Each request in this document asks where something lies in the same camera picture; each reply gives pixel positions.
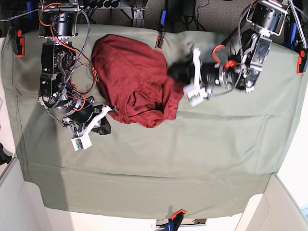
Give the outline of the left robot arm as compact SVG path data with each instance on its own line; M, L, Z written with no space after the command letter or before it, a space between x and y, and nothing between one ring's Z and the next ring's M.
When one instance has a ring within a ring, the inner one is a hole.
M227 91L238 90L245 93L253 91L262 71L263 63L270 51L271 36L279 36L279 23L285 20L289 4L281 0L254 0L240 15L239 24L225 40L212 50L213 62L193 63L192 47L190 56L185 61L174 63L167 73L177 82L187 86L191 83L204 89L210 97L214 86L221 86ZM226 48L237 37L239 50L230 53L226 62L222 62L216 52Z

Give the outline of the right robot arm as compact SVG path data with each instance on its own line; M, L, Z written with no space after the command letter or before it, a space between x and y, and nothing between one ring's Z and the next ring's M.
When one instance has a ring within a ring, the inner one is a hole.
M115 107L95 106L94 97L86 95L91 91L79 90L72 80L74 71L79 66L86 66L92 74L94 88L99 76L89 58L84 55L84 48L75 48L70 38L77 36L77 20L83 14L81 0L43 0L39 14L39 36L47 39L42 45L41 75L38 102L50 114L57 110L64 115L59 121L71 130L75 138L86 131L107 135L111 127L104 113Z

